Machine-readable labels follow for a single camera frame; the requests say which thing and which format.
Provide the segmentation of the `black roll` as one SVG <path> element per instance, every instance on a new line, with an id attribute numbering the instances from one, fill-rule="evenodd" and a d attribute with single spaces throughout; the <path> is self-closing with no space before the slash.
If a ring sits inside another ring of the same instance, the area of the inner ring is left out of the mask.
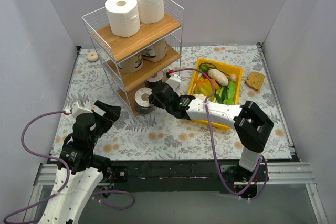
<path id="1" fill-rule="evenodd" d="M 149 103 L 149 96 L 152 94 L 152 89 L 143 87 L 136 91 L 135 99 L 135 110 L 139 114 L 146 115 L 153 111 L 154 106 Z"/>
<path id="2" fill-rule="evenodd" d="M 152 75 L 148 79 L 145 80 L 145 86 L 147 88 L 154 88 L 157 84 L 163 81 L 164 72 L 161 70 L 156 74 Z"/>

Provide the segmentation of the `brown printed paper roll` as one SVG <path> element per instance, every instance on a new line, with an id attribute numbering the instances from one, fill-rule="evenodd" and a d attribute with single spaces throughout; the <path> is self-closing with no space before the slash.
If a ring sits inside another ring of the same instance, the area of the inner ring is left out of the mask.
<path id="1" fill-rule="evenodd" d="M 158 62 L 162 60 L 167 53 L 167 43 L 165 38 L 155 42 L 151 46 L 148 46 L 142 50 L 142 57 L 150 62 Z"/>

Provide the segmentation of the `white paper towel roll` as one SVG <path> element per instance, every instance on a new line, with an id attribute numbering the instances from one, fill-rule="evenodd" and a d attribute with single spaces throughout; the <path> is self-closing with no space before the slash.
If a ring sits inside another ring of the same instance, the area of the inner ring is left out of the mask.
<path id="1" fill-rule="evenodd" d="M 139 31 L 137 0 L 106 0 L 105 8 L 114 35 L 131 37 Z"/>
<path id="2" fill-rule="evenodd" d="M 164 18 L 164 0 L 137 0 L 140 22 L 152 24 Z"/>

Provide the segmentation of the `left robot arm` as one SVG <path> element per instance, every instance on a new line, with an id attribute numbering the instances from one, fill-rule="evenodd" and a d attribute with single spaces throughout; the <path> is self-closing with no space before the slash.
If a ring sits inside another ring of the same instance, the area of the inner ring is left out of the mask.
<path id="1" fill-rule="evenodd" d="M 119 119 L 121 107 L 101 101 L 94 105 L 103 115 L 85 108 L 80 102 L 66 110 L 75 122 L 72 133 L 64 140 L 52 198 L 48 200 L 39 223 L 78 223 L 96 186 L 111 178 L 111 161 L 95 155 L 93 150 L 98 139 Z"/>

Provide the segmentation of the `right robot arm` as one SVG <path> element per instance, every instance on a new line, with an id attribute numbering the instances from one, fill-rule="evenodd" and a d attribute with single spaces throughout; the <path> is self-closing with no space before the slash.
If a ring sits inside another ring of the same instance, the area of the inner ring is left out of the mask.
<path id="1" fill-rule="evenodd" d="M 257 163 L 264 151 L 273 121 L 252 101 L 243 105 L 225 105 L 207 102 L 193 95 L 178 95 L 167 83 L 160 83 L 152 89 L 149 103 L 163 108 L 178 119 L 203 120 L 235 129 L 243 151 L 236 168 L 224 172 L 236 180 L 251 180 L 257 174 Z"/>

